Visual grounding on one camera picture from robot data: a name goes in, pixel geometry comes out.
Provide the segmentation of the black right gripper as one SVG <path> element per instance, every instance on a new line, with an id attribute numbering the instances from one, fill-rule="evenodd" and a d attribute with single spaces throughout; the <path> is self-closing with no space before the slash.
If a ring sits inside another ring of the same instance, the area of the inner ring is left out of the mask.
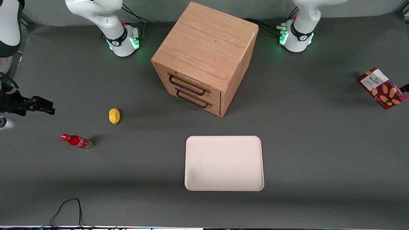
<path id="1" fill-rule="evenodd" d="M 3 93 L 1 95 L 1 113 L 14 113 L 19 116 L 26 116 L 28 111 L 38 111 L 50 115 L 55 114 L 53 103 L 39 96 L 33 96 L 30 99 L 30 106 L 19 106 L 24 99 L 19 91 L 12 91 L 11 94 Z M 0 129 L 12 129 L 16 125 L 16 120 L 10 117 L 0 118 Z"/>

